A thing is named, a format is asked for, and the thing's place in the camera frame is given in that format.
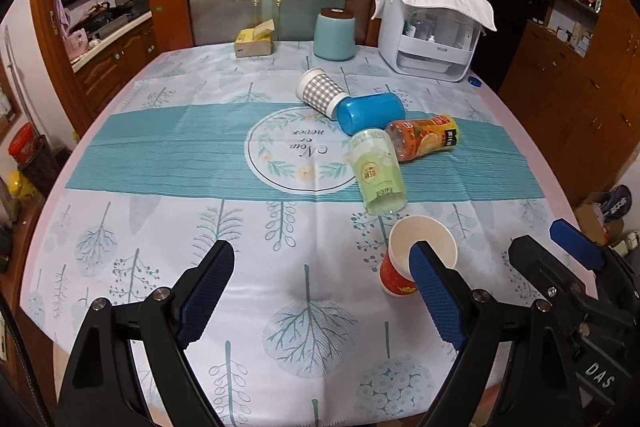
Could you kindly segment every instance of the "orange juice bottle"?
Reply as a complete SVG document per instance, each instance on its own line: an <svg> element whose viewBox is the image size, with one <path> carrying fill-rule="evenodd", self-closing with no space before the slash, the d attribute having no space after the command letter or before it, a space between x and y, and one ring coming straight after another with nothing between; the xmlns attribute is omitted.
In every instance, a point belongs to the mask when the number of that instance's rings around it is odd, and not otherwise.
<svg viewBox="0 0 640 427"><path fill-rule="evenodd" d="M396 156L401 162L434 151L451 149L460 139L458 124L446 115L425 120L395 120L385 130L391 137Z"/></svg>

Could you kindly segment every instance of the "green bottle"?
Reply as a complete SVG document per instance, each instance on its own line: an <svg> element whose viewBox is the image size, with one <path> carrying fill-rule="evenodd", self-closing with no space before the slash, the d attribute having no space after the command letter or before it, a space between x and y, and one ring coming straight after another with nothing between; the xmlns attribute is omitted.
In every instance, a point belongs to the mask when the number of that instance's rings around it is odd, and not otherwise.
<svg viewBox="0 0 640 427"><path fill-rule="evenodd" d="M392 214L406 205L398 158L385 131L365 129L354 134L349 142L349 157L369 214Z"/></svg>

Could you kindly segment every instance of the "white wall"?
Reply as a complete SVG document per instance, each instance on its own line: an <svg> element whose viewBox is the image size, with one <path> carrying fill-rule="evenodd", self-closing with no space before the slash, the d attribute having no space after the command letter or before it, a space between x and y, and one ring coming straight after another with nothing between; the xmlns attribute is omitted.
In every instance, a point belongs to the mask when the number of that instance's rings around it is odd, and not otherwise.
<svg viewBox="0 0 640 427"><path fill-rule="evenodd" d="M9 60L4 46L5 26L9 28L15 64L24 86L25 99L30 106L38 130L47 135L53 149L62 146L73 149L76 145L72 135L74 130L62 109L42 60L29 0L15 0L0 23L0 57L17 98L11 71L6 66ZM7 152L7 147L15 132L24 123L26 118L22 114L18 123L0 144L0 176L4 179L16 168L14 159Z"/></svg>

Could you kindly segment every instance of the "screw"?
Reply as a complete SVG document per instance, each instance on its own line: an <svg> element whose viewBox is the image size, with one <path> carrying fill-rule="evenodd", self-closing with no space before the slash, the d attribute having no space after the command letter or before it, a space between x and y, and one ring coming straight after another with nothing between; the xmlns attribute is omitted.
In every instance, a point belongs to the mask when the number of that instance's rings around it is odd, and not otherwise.
<svg viewBox="0 0 640 427"><path fill-rule="evenodd" d="M473 290L471 296L478 302L487 302L491 298L491 295L486 290Z"/></svg>
<svg viewBox="0 0 640 427"><path fill-rule="evenodd" d="M538 308L541 312L549 312L551 311L551 304L545 299L537 299L536 300L536 308Z"/></svg>
<svg viewBox="0 0 640 427"><path fill-rule="evenodd" d="M102 308L107 305L107 299L104 297L98 297L94 302L91 303L91 309L99 312Z"/></svg>
<svg viewBox="0 0 640 427"><path fill-rule="evenodd" d="M578 326L578 331L582 336L588 337L591 333L591 328L587 323L583 322L583 323L580 323L580 326Z"/></svg>
<svg viewBox="0 0 640 427"><path fill-rule="evenodd" d="M164 301L169 295L171 295L171 288L167 288L166 286L156 288L153 293L156 301Z"/></svg>

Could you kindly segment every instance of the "blue gripper pad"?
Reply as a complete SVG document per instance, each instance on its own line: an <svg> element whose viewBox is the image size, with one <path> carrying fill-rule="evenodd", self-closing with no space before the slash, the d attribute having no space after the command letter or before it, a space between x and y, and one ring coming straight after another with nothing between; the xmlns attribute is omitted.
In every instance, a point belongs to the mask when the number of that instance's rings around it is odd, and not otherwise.
<svg viewBox="0 0 640 427"><path fill-rule="evenodd" d="M434 269L427 254L417 243L409 251L409 271L438 328L440 338L453 344L453 347L459 351L466 344L466 333L462 327L462 310Z"/></svg>
<svg viewBox="0 0 640 427"><path fill-rule="evenodd" d="M219 243L223 243L224 246L220 248ZM233 247L226 241L218 241L204 256L198 267L187 270L187 272L194 270L197 279L193 282L193 290L186 296L178 312L180 328L176 341L182 349L186 349L189 343L199 340L202 336L213 309L218 304L226 283L234 271L234 263Z"/></svg>
<svg viewBox="0 0 640 427"><path fill-rule="evenodd" d="M566 250L587 270L598 271L602 269L604 261L600 247L564 219L556 219L551 223L549 235L558 247Z"/></svg>

